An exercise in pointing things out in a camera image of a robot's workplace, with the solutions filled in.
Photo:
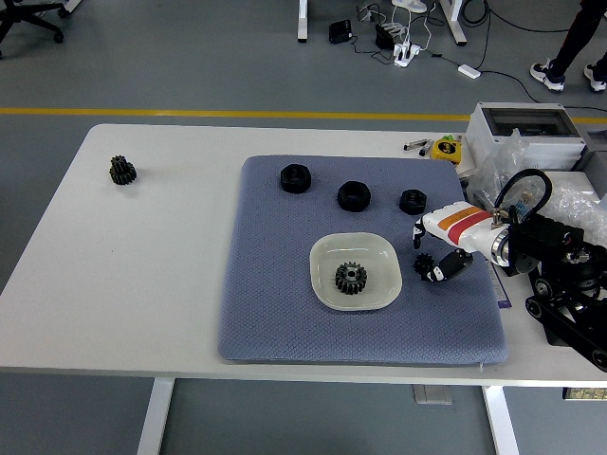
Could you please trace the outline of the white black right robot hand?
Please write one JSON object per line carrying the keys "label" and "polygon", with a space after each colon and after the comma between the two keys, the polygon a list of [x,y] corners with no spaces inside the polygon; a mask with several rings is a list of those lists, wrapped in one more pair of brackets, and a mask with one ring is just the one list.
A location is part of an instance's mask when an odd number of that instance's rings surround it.
{"label": "white black right robot hand", "polygon": [[414,261],[414,271],[423,281],[448,281],[473,263],[474,252],[480,252],[493,264],[508,266],[508,226],[495,225],[493,215],[465,201],[424,214],[414,223],[414,249],[430,234],[455,250],[438,263],[431,255],[421,253]]}

